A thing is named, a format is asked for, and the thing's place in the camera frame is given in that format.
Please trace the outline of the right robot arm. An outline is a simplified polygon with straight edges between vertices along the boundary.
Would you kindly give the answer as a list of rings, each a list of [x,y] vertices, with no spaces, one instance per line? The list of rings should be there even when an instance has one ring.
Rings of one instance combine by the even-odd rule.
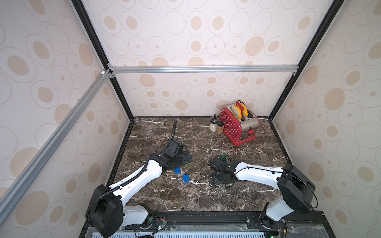
[[[259,221],[265,229],[272,228],[276,222],[293,212],[306,214],[317,208],[313,206],[313,199],[317,199],[315,185],[292,164],[269,168],[236,160],[228,162],[216,156],[208,166],[214,171],[211,174],[213,186],[234,184],[236,181],[252,181],[280,191],[281,195],[274,201],[266,203],[259,216]]]

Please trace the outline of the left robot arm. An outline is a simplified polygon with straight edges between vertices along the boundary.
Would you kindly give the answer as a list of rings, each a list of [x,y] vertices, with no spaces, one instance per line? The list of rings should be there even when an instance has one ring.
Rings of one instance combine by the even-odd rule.
[[[168,170],[192,162],[190,150],[177,140],[170,140],[161,152],[148,156],[138,170],[110,186],[98,186],[90,199],[85,218],[104,238],[111,237],[120,227],[150,226],[153,215],[142,205],[126,206],[144,186]]]

